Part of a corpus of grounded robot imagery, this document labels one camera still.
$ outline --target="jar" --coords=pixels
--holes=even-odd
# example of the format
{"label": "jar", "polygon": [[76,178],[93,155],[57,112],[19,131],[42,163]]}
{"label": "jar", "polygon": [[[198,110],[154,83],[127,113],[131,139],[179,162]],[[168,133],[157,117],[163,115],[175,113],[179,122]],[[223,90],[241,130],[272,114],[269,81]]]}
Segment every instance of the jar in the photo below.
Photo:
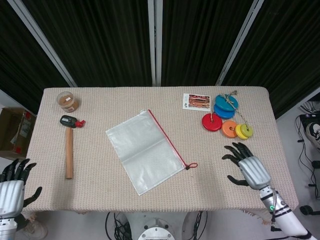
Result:
{"label": "jar", "polygon": [[79,107],[79,103],[76,100],[75,96],[69,91],[61,92],[56,97],[56,101],[59,106],[67,113],[72,113]]}

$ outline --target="robotic hand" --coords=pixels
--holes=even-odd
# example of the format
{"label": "robotic hand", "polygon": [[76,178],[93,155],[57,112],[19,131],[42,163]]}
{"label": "robotic hand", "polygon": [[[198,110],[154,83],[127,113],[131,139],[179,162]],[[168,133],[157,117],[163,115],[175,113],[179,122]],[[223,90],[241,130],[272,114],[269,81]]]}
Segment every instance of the robotic hand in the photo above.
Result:
{"label": "robotic hand", "polygon": [[[237,180],[230,175],[227,178],[236,185],[250,186],[252,189],[260,191],[260,199],[272,215],[271,230],[283,231],[287,236],[298,239],[316,240],[302,226],[279,193],[269,186],[271,177],[260,160],[241,142],[233,142],[232,145],[235,148],[232,146],[224,147],[230,150],[233,155],[226,154],[222,159],[230,159],[237,165],[245,180]],[[280,229],[275,228],[275,223],[280,226]]]}
{"label": "robotic hand", "polygon": [[32,197],[24,200],[25,185],[29,172],[36,165],[36,163],[31,163],[25,168],[29,160],[23,160],[16,169],[19,162],[16,159],[0,174],[0,240],[13,240],[15,238],[17,229],[15,217],[21,213],[22,208],[34,202],[42,191],[40,186]]}

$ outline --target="table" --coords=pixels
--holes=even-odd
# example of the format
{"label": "table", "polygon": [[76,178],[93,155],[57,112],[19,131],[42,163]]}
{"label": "table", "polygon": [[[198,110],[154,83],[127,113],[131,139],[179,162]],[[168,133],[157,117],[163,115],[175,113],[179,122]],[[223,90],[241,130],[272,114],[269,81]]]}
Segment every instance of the table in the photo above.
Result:
{"label": "table", "polygon": [[[27,157],[32,169],[25,197],[37,187],[43,190],[26,211],[159,211],[191,212],[219,209],[264,209],[259,192],[236,186],[227,179],[242,179],[240,170],[221,157],[232,139],[220,131],[209,132],[201,124],[206,112],[183,110],[183,94],[210,95],[238,91],[239,110],[254,128],[243,142],[260,158],[276,188],[292,209],[298,206],[286,157],[278,134],[268,91],[254,86],[179,87],[78,87],[44,90]],[[63,91],[72,92],[80,107],[68,115],[86,120],[73,131],[74,176],[65,179],[65,132],[59,123],[66,114],[56,103]],[[177,151],[187,163],[198,167],[183,170],[164,183],[138,196],[113,149],[106,130],[150,109]],[[243,123],[236,114],[233,118]]]}

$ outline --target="white sneaker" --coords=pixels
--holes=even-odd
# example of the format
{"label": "white sneaker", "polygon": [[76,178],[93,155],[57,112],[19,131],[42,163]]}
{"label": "white sneaker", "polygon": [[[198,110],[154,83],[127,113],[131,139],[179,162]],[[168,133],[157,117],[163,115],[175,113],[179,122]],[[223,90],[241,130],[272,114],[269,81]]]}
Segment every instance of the white sneaker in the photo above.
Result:
{"label": "white sneaker", "polygon": [[320,152],[320,125],[315,122],[309,123],[306,126],[305,134],[313,146]]}
{"label": "white sneaker", "polygon": [[40,240],[47,236],[48,229],[39,221],[31,220],[21,232],[30,240]]}

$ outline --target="black curtain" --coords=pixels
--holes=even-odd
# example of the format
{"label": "black curtain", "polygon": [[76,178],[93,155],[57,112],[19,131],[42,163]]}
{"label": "black curtain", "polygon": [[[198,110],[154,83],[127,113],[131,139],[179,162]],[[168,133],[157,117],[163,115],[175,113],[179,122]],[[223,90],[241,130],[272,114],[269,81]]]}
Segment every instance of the black curtain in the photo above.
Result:
{"label": "black curtain", "polygon": [[164,0],[161,85],[215,85],[252,2]]}
{"label": "black curtain", "polygon": [[268,89],[276,118],[320,86],[320,1],[264,1],[223,85]]}
{"label": "black curtain", "polygon": [[37,113],[43,90],[68,87],[6,0],[0,0],[0,89]]}
{"label": "black curtain", "polygon": [[147,0],[23,0],[79,87],[151,86]]}

